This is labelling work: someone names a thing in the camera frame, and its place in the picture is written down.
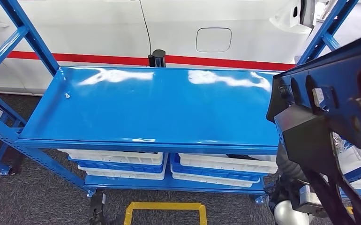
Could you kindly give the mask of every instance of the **white car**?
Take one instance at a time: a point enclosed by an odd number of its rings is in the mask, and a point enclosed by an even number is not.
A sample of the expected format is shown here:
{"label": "white car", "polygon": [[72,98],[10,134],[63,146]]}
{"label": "white car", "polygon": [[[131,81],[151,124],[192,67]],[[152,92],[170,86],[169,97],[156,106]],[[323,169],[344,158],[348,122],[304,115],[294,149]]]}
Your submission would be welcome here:
{"label": "white car", "polygon": [[[168,67],[292,63],[315,23],[315,0],[19,2],[62,65],[147,65],[155,49],[166,51]],[[0,45],[14,31],[0,6]],[[25,40],[15,51],[0,65],[0,92],[43,94],[52,76]]]}

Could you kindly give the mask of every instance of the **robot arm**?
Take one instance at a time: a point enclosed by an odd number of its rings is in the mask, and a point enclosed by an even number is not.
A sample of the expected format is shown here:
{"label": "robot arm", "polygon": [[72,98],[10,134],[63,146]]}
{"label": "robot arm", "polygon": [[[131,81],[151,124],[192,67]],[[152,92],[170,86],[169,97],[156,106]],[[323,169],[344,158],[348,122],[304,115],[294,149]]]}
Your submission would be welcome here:
{"label": "robot arm", "polygon": [[[308,184],[333,224],[361,224],[361,198],[339,168],[332,137],[335,132],[361,149],[361,38],[274,76],[267,119],[277,127],[277,163],[283,172],[271,193],[274,209],[289,206],[282,203],[288,200],[294,210],[300,209],[301,196],[308,194],[299,190]],[[339,188],[352,202],[354,219]],[[308,212],[323,215],[314,202],[308,205]]]}

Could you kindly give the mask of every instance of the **black post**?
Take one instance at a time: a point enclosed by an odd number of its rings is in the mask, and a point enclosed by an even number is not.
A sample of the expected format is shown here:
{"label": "black post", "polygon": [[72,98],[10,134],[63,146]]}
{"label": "black post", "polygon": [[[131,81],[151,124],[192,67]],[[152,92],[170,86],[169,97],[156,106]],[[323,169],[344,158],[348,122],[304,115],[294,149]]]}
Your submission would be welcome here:
{"label": "black post", "polygon": [[165,51],[156,49],[148,56],[150,67],[165,67]]}

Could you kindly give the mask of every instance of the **shelf top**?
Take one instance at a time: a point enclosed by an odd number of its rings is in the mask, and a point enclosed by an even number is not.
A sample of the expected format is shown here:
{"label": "shelf top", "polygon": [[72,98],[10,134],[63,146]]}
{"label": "shelf top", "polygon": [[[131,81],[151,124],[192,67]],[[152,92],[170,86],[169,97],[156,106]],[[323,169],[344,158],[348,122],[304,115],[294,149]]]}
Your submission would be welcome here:
{"label": "shelf top", "polygon": [[20,143],[276,147],[276,128],[265,118],[275,74],[60,67],[20,134]]}

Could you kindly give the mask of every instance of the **floor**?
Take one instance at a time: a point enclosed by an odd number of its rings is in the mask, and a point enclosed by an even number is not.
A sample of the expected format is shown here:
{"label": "floor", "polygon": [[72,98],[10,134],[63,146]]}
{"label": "floor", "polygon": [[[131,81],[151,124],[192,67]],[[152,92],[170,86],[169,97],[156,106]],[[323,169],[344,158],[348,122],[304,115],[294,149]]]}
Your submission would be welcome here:
{"label": "floor", "polygon": [[[361,4],[341,26],[335,38],[345,45],[361,37]],[[39,97],[1,95],[23,117],[28,118]],[[71,171],[83,176],[67,155],[56,150],[45,152]],[[32,160],[8,149],[4,162],[14,165],[16,175],[0,177],[0,225],[88,224],[89,199],[86,194]],[[271,225],[272,214],[250,196],[175,191],[105,190],[106,215],[122,218],[132,201],[196,202],[206,206],[209,225]],[[199,223],[196,211],[137,210],[134,225],[192,225]],[[329,219],[315,218],[311,225],[329,225]]]}

